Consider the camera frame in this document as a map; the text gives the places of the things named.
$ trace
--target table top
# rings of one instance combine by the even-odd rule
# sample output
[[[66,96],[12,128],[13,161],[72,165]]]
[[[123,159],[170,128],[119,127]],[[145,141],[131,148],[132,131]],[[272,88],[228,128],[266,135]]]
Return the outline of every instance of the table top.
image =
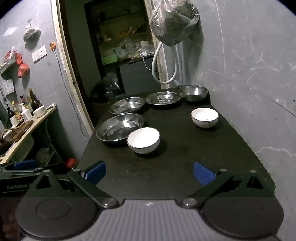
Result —
[[[46,113],[40,118],[33,116],[32,120],[34,121],[34,123],[30,126],[30,128],[26,131],[26,133],[20,138],[20,140],[18,142],[13,143],[13,145],[8,150],[6,155],[3,157],[0,157],[0,160],[1,160],[0,164],[6,163],[10,160],[11,157],[13,156],[13,154],[20,147],[20,145],[24,142],[26,137],[28,135],[30,135],[32,133],[32,131],[34,131],[37,128],[37,126],[39,126],[41,124],[41,122],[44,121],[55,109],[57,109],[57,107],[47,110]]]
[[[78,168],[104,161],[107,173],[97,187],[119,200],[185,198],[201,187],[193,176],[195,162],[212,171],[227,169],[237,175],[256,170],[274,189],[275,184],[260,160],[222,115],[209,129],[193,123],[191,111],[199,107],[214,109],[210,104],[193,106],[180,100],[175,108],[161,110],[150,106],[142,113],[144,127],[158,129],[161,137],[157,149],[147,155],[134,153],[126,143],[111,147],[94,132]],[[103,115],[97,127],[110,117],[110,113]]]

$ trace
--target screw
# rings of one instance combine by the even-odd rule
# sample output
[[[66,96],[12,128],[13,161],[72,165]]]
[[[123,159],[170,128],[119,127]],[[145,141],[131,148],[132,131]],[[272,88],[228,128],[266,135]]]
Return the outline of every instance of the screw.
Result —
[[[106,198],[102,203],[105,207],[113,207],[117,204],[117,200],[114,198]]]
[[[193,207],[197,204],[197,201],[194,198],[185,198],[182,203],[186,206],[186,207]]]

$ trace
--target blue pad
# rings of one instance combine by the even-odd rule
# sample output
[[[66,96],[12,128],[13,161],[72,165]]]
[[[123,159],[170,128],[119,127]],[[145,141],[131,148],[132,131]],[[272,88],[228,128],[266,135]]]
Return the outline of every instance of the blue pad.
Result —
[[[37,168],[37,163],[35,160],[15,162],[14,164],[14,170],[30,170],[35,168]]]
[[[203,186],[206,186],[211,181],[216,179],[214,172],[210,171],[198,162],[193,165],[193,175]]]
[[[104,162],[100,163],[90,171],[88,171],[84,178],[90,183],[96,185],[100,180],[106,175],[106,164]]]

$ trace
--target silver dish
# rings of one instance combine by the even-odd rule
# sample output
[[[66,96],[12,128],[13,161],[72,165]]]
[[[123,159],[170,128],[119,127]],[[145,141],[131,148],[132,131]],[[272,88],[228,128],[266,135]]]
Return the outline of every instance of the silver dish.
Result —
[[[188,85],[179,88],[180,96],[188,102],[201,101],[208,93],[207,88],[197,85]]]
[[[144,117],[135,113],[117,115],[101,124],[96,130],[96,136],[102,141],[118,142],[141,128],[144,122]]]
[[[145,100],[140,97],[126,98],[114,103],[109,112],[112,114],[126,114],[139,110],[145,104]]]
[[[178,102],[181,97],[170,91],[156,92],[146,97],[146,102],[153,105],[168,105]]]

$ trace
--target white bowl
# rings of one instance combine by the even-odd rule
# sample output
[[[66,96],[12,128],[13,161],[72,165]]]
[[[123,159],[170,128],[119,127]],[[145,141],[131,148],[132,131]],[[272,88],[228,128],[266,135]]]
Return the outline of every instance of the white bowl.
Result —
[[[191,119],[201,128],[209,128],[218,121],[219,113],[210,108],[197,108],[191,112]]]
[[[157,148],[160,142],[160,133],[155,128],[141,128],[130,133],[126,142],[135,153],[147,154]]]
[[[45,107],[40,106],[38,109],[33,111],[34,116],[36,116],[37,118],[42,117],[45,114]]]

